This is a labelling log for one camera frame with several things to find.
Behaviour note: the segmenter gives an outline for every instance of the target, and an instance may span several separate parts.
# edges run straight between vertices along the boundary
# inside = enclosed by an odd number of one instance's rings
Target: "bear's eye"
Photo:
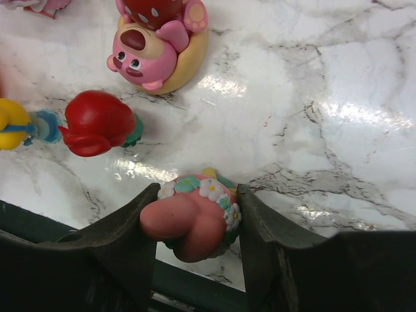
[[[130,63],[130,68],[134,69],[134,70],[138,70],[141,67],[141,63],[139,60],[134,59],[131,61]]]
[[[117,59],[118,59],[120,62],[123,62],[123,61],[125,60],[125,53],[124,53],[124,52],[120,52],[120,53],[118,53],[118,54],[117,54]]]

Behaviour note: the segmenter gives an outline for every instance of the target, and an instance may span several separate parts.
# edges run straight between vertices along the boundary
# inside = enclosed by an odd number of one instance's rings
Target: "red toy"
[[[117,97],[103,91],[78,94],[66,107],[68,128],[59,126],[64,143],[76,155],[92,157],[140,140],[140,118]]]
[[[160,29],[165,23],[176,20],[185,7],[183,0],[117,0],[117,7],[125,20],[131,18],[147,29]]]

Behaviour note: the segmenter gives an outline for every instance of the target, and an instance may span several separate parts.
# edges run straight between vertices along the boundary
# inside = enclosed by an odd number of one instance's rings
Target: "bear's nose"
[[[142,51],[146,46],[146,39],[140,31],[130,29],[125,31],[120,36],[122,44],[134,49],[136,51]]]

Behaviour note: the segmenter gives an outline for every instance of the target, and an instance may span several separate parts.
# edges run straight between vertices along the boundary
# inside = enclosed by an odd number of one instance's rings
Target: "yellow hair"
[[[18,102],[11,99],[0,99],[0,131],[7,125],[28,125],[29,114]],[[13,150],[26,137],[25,131],[0,133],[0,150]]]

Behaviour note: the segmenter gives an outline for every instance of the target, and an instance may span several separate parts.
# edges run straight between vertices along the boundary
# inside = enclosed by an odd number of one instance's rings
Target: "white flower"
[[[231,208],[224,213],[224,219],[226,219],[227,231],[236,229],[241,221],[240,206],[234,203]]]
[[[175,185],[175,181],[165,183],[158,191],[157,198],[162,200],[163,198],[173,196],[175,194]]]
[[[200,195],[202,197],[208,197],[212,202],[217,201],[221,195],[223,195],[224,189],[221,183],[214,179],[201,180]]]

